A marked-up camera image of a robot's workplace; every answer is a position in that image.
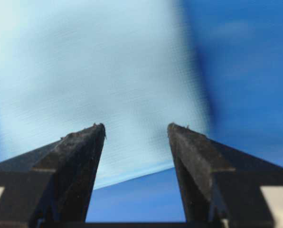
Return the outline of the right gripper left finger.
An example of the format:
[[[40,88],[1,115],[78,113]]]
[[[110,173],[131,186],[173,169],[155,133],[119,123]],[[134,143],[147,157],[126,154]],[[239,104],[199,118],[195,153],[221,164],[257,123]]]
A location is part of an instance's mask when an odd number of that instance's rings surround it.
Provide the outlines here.
[[[0,228],[84,222],[106,138],[93,124],[0,162]]]

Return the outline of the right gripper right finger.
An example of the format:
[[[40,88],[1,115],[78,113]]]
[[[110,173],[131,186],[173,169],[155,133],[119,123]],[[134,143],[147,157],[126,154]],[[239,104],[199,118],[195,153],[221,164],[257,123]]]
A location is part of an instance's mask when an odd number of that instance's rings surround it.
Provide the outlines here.
[[[185,218],[213,228],[283,228],[283,167],[170,123]]]

